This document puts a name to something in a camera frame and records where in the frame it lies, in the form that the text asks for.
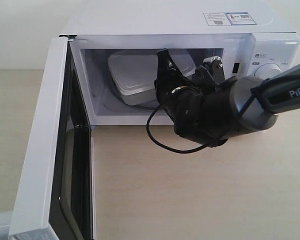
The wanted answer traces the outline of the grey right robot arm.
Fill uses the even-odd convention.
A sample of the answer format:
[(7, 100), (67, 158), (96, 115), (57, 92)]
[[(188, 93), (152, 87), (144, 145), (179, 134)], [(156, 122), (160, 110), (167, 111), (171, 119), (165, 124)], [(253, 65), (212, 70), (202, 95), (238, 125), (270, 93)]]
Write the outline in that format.
[(154, 81), (159, 108), (176, 135), (201, 148), (218, 147), (229, 138), (271, 128), (278, 115), (300, 109), (300, 64), (274, 77), (225, 78), (222, 59), (204, 59), (185, 77), (167, 49), (157, 52)]

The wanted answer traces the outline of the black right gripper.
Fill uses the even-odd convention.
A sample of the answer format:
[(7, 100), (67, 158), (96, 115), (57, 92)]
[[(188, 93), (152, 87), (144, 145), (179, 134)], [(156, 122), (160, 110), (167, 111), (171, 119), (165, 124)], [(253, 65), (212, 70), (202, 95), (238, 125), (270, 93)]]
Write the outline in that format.
[(204, 121), (212, 114), (205, 110), (204, 104), (213, 94), (228, 92), (232, 83), (227, 81), (220, 86), (203, 65), (195, 70), (197, 78), (201, 81), (196, 83), (182, 75), (168, 49), (162, 49), (156, 55), (155, 96), (172, 120), (174, 133), (206, 147), (225, 144), (227, 138), (218, 137), (218, 133), (208, 132), (208, 124)]

